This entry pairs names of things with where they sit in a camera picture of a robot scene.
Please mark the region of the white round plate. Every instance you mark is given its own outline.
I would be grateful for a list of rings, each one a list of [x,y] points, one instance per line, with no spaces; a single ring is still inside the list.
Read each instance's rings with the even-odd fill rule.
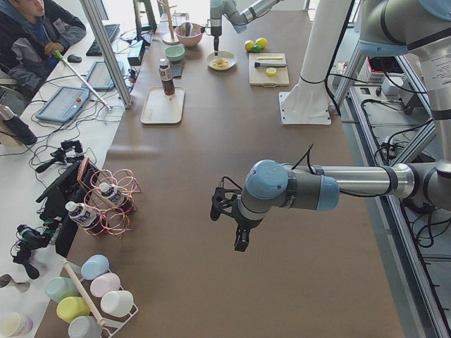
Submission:
[[[206,58],[207,65],[217,71],[224,71],[231,69],[236,64],[236,57],[233,53],[228,51],[219,51],[209,54]]]

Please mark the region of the yellow lemon lower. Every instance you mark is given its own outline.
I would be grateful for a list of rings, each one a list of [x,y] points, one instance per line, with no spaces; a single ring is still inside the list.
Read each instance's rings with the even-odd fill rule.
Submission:
[[[246,51],[251,51],[255,45],[255,42],[253,40],[246,40],[244,43],[244,48]]]

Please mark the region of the yellow lemon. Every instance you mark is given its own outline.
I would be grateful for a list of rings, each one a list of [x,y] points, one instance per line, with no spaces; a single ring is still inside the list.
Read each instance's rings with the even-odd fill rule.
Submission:
[[[255,40],[255,45],[260,46],[261,49],[265,49],[268,44],[268,40],[265,37],[260,37]]]
[[[255,42],[253,40],[246,40],[244,43],[244,48],[246,51],[251,51],[255,45]]]

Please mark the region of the green bowl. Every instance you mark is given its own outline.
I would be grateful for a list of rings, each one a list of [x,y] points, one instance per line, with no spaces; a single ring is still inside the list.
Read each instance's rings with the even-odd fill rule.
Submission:
[[[171,62],[178,62],[185,57],[185,48],[183,46],[169,46],[164,51],[166,58]]]

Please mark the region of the steel cylinder grinder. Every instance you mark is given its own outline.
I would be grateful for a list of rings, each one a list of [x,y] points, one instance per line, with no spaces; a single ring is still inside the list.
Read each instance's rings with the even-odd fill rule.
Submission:
[[[265,62],[254,62],[255,68],[285,68],[286,63],[265,63]]]

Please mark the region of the yellow lemon upper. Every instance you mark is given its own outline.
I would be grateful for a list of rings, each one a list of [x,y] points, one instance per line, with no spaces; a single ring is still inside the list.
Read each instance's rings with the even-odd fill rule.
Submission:
[[[260,37],[255,40],[255,45],[260,46],[261,49],[265,49],[268,44],[268,40],[265,37]]]

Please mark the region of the wooden cutting board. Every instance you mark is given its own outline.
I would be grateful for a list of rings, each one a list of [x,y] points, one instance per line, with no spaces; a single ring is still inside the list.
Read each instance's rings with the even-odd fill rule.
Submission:
[[[249,84],[262,87],[286,87],[290,84],[284,53],[249,55]]]

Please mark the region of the half lemon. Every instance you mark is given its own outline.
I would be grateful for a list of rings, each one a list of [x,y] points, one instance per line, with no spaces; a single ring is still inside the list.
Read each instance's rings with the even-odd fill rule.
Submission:
[[[267,68],[265,73],[268,77],[274,77],[277,73],[277,70],[275,68]]]

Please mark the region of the blue teach pendant far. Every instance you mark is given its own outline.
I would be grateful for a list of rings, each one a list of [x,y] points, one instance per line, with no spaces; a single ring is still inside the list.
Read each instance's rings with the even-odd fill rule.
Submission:
[[[109,70],[103,61],[93,62],[85,80],[93,89],[100,92],[106,92],[115,87]]]

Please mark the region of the bottle in rack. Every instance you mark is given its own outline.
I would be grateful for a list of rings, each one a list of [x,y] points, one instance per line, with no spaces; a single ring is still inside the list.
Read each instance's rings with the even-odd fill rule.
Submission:
[[[132,208],[132,202],[128,196],[113,184],[102,182],[99,185],[101,196],[104,197],[110,204],[120,208],[123,211],[129,211]]]
[[[69,201],[65,208],[69,218],[91,235],[101,235],[104,227],[101,224],[100,213],[84,203]]]

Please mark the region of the white cup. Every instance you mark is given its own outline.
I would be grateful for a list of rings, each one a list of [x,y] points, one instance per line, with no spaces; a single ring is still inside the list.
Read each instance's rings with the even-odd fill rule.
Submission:
[[[103,312],[117,318],[126,316],[133,304],[133,295],[127,290],[109,291],[102,296],[100,303]]]

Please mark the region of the pink cup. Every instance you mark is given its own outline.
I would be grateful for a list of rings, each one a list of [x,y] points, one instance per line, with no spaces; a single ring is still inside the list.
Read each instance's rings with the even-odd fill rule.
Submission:
[[[121,288],[121,280],[115,273],[105,273],[95,278],[90,285],[92,296],[101,298],[107,292],[118,291]]]

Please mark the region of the blue teach pendant near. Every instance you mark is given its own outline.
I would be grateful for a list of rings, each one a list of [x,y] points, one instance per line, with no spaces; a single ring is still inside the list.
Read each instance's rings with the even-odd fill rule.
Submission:
[[[36,113],[38,120],[66,123],[76,117],[89,98],[89,90],[83,87],[60,87]]]

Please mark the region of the grey cup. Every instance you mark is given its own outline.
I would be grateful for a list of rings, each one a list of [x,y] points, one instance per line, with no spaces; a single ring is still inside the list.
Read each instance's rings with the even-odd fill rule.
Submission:
[[[68,328],[68,336],[71,338],[99,338],[101,332],[101,326],[92,316],[77,317]]]

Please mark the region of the aluminium frame post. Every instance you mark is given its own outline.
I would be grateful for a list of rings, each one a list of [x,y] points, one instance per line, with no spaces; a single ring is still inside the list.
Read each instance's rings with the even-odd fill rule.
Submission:
[[[123,102],[125,109],[127,109],[132,106],[132,97],[125,84],[122,72],[111,47],[111,43],[107,36],[106,30],[104,29],[99,10],[97,9],[94,1],[80,0],[80,4],[85,12],[89,26],[94,34],[94,38],[100,46],[106,67],[108,68],[110,76],[116,89],[118,90],[119,98]]]

